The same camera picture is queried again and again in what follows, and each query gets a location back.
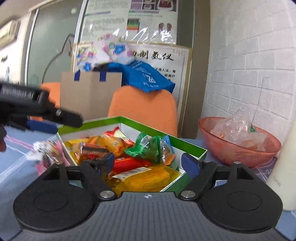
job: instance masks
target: blue table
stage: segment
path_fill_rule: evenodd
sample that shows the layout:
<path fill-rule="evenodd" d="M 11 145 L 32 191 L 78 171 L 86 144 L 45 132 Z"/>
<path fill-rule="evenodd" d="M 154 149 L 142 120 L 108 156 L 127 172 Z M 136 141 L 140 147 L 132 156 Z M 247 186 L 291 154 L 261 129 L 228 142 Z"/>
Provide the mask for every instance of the blue table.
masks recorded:
<path fill-rule="evenodd" d="M 0 237 L 8 241 L 16 236 L 20 227 L 13 215 L 12 204 L 18 194 L 23 191 L 38 175 L 34 161 L 27 161 L 25 154 L 32 150 L 35 141 L 52 137 L 40 132 L 22 132 L 7 128 L 7 151 L 0 153 Z M 192 144 L 207 149 L 202 140 L 185 139 Z M 221 164 L 208 152 L 207 159 Z M 254 168 L 252 171 L 266 181 L 274 166 L 275 159 Z M 283 212 L 276 229 L 289 240 L 296 238 L 296 212 Z"/>

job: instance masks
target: chair backrest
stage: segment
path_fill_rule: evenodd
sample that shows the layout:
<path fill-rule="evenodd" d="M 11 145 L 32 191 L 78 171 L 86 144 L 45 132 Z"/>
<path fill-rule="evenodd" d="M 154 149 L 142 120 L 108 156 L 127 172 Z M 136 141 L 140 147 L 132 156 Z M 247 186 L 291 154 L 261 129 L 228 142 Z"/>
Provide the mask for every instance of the chair backrest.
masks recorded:
<path fill-rule="evenodd" d="M 113 94 L 108 117 L 125 116 L 172 136 L 177 136 L 177 108 L 166 90 L 146 93 L 123 86 Z"/>
<path fill-rule="evenodd" d="M 55 103 L 55 107 L 60 107 L 60 93 L 61 93 L 61 83 L 52 82 L 52 83 L 43 83 L 40 86 L 41 89 L 47 90 L 49 92 L 49 100 L 52 103 Z"/>

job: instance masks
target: white brick wall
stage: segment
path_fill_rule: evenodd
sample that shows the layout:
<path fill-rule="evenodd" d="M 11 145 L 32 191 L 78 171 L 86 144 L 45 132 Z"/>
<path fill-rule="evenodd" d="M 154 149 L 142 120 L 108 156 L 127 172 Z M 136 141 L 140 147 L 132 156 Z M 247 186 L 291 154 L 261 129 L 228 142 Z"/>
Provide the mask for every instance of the white brick wall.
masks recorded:
<path fill-rule="evenodd" d="M 296 113 L 296 5 L 292 0 L 211 0 L 202 117 L 244 107 L 282 143 Z"/>

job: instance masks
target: barcode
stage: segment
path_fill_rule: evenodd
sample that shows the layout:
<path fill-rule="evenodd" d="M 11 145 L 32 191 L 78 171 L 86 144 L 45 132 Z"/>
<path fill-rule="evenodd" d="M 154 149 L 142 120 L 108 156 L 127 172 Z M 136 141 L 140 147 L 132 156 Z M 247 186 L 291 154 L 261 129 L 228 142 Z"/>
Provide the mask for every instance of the barcode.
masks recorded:
<path fill-rule="evenodd" d="M 139 167 L 139 168 L 136 168 L 136 169 L 127 171 L 127 172 L 122 172 L 122 173 L 117 174 L 117 175 L 115 175 L 113 177 L 116 177 L 118 179 L 124 180 L 127 177 L 130 177 L 132 175 L 135 175 L 135 174 L 138 174 L 138 173 L 141 173 L 141 172 L 146 172 L 146 171 L 149 171 L 149 170 L 151 170 L 151 169 L 146 168 L 146 167 Z"/>

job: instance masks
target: air conditioner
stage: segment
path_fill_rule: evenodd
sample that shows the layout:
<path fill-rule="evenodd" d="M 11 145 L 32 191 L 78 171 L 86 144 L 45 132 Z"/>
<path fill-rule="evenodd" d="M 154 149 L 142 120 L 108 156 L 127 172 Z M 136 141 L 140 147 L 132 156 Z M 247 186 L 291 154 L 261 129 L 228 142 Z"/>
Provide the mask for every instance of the air conditioner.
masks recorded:
<path fill-rule="evenodd" d="M 9 43 L 17 39 L 19 28 L 19 21 L 12 20 L 0 29 L 0 48 L 5 47 Z"/>

